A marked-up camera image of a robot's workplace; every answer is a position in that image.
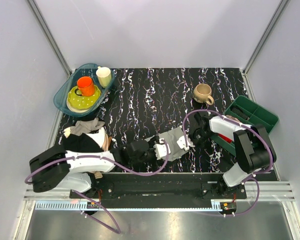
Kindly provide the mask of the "grey underwear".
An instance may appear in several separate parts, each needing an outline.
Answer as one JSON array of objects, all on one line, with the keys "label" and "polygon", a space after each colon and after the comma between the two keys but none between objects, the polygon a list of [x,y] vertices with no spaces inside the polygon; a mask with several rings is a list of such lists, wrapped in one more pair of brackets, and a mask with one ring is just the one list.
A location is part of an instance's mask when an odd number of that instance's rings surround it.
[{"label": "grey underwear", "polygon": [[156,144],[165,144],[169,145],[171,153],[168,155],[168,161],[173,162],[176,159],[179,159],[183,155],[185,155],[188,151],[184,151],[183,149],[180,149],[177,140],[184,136],[182,127],[176,127],[174,129],[171,129],[169,131],[160,133],[159,135],[159,143]]}]

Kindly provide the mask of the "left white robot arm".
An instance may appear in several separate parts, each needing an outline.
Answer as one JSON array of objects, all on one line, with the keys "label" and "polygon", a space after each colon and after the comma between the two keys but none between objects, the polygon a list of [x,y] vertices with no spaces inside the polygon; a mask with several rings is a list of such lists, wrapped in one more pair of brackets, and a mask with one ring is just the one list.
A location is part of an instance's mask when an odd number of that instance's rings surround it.
[{"label": "left white robot arm", "polygon": [[35,193],[61,188],[93,198],[98,193],[93,172],[107,173],[115,167],[129,172],[129,165],[151,163],[157,156],[153,140],[138,140],[107,151],[102,151],[97,143],[76,144],[72,148],[55,145],[29,161],[30,176],[25,183],[32,185]]}]

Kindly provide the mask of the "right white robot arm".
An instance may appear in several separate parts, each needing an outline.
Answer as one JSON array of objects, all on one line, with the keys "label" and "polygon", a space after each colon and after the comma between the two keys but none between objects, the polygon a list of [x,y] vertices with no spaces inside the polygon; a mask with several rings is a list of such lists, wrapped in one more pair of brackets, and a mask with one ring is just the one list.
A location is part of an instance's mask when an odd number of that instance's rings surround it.
[{"label": "right white robot arm", "polygon": [[195,147],[203,147],[211,137],[221,135],[234,144],[236,163],[217,181],[214,192],[222,198],[233,195],[239,185],[273,167],[277,155],[262,124],[250,125],[207,110],[194,110],[196,127],[189,134]]}]

